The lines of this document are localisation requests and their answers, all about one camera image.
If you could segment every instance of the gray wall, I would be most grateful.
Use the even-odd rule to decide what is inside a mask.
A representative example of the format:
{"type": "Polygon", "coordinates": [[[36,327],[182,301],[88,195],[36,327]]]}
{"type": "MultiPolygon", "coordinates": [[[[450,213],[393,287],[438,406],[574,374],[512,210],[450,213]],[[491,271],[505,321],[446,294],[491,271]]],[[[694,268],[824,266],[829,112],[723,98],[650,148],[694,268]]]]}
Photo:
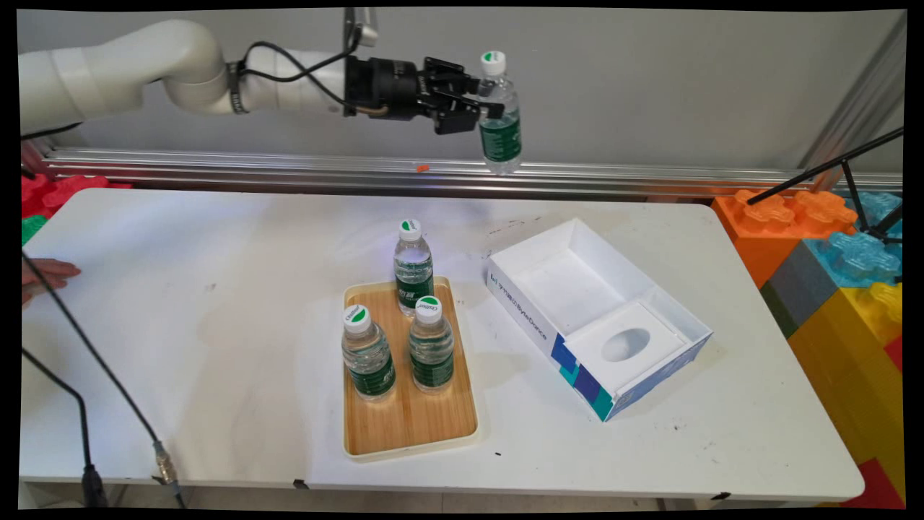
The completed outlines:
{"type": "MultiPolygon", "coordinates": [[[[420,63],[435,56],[477,70],[480,52],[507,52],[520,92],[526,160],[796,167],[900,11],[383,7],[378,15],[379,44],[362,50],[363,58],[420,63]]],[[[170,18],[211,28],[232,60],[260,39],[337,51],[342,10],[18,10],[18,44],[22,52],[93,45],[170,18]]],[[[141,111],[88,122],[58,141],[119,149],[480,158],[476,132],[436,136],[422,118],[206,118],[170,105],[160,85],[146,88],[141,111]]]]}
{"type": "MultiPolygon", "coordinates": [[[[902,102],[889,116],[889,119],[882,125],[876,133],[879,137],[885,133],[905,125],[905,102],[902,102]]],[[[855,171],[868,172],[903,172],[905,164],[903,162],[902,152],[905,148],[905,137],[888,142],[883,146],[867,152],[855,160],[851,161],[851,168],[855,171]]]]}

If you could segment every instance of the human hand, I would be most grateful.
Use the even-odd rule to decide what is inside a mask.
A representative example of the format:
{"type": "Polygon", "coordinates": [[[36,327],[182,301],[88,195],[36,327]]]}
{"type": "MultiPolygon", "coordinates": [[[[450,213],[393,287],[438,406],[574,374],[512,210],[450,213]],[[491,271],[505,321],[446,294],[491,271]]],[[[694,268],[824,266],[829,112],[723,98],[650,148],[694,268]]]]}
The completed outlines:
{"type": "MultiPolygon", "coordinates": [[[[61,289],[67,285],[67,279],[80,274],[80,269],[69,262],[59,262],[51,258],[32,258],[32,263],[42,272],[45,279],[54,289],[61,289]]],[[[29,290],[36,286],[42,285],[39,277],[32,272],[26,261],[22,261],[22,304],[31,300],[32,294],[29,290]]]]}

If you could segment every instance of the green bottle label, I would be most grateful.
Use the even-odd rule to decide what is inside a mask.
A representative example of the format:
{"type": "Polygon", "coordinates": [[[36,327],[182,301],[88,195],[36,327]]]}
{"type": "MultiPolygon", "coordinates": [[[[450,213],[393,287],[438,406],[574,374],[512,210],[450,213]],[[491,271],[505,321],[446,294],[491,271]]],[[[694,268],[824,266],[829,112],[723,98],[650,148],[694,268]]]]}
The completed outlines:
{"type": "Polygon", "coordinates": [[[398,301],[405,307],[414,308],[417,300],[424,296],[433,296],[433,275],[421,283],[407,283],[395,277],[398,282],[398,301]]]}
{"type": "Polygon", "coordinates": [[[436,388],[445,384],[453,376],[453,355],[436,365],[427,365],[410,356],[414,368],[414,379],[425,387],[436,388]]]}
{"type": "Polygon", "coordinates": [[[520,154],[519,117],[512,124],[499,129],[481,127],[481,147],[489,161],[503,163],[520,154]]]}
{"type": "Polygon", "coordinates": [[[382,395],[395,384],[395,364],[392,363],[390,353],[388,354],[388,363],[371,374],[358,374],[352,370],[349,373],[353,377],[356,390],[366,395],[382,395]]]}

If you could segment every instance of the white table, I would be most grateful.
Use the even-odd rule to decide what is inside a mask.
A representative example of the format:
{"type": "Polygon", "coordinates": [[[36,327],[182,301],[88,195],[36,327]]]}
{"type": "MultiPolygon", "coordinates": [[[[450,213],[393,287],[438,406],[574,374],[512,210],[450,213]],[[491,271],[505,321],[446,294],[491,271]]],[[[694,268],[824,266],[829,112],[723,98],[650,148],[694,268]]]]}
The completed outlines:
{"type": "MultiPolygon", "coordinates": [[[[30,241],[76,263],[60,294],[184,485],[844,500],[856,466],[710,208],[87,190],[30,241]],[[453,283],[480,412],[472,446],[360,464],[343,442],[343,291],[391,279],[418,218],[453,283]],[[695,362],[602,424],[484,285],[484,258],[580,217],[715,330],[695,362]]],[[[80,391],[93,461],[150,481],[151,443],[47,296],[22,340],[80,391]]],[[[79,478],[73,399],[22,364],[19,473],[79,478]]]]}

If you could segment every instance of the oval hole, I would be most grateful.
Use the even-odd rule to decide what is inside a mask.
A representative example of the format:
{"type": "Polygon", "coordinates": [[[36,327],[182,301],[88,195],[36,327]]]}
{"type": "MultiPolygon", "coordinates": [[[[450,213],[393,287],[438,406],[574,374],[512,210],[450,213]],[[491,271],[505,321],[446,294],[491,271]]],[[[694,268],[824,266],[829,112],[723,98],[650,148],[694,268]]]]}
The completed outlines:
{"type": "Polygon", "coordinates": [[[603,344],[603,359],[612,362],[625,361],[640,353],[650,339],[651,334],[644,328],[623,330],[603,344]]]}

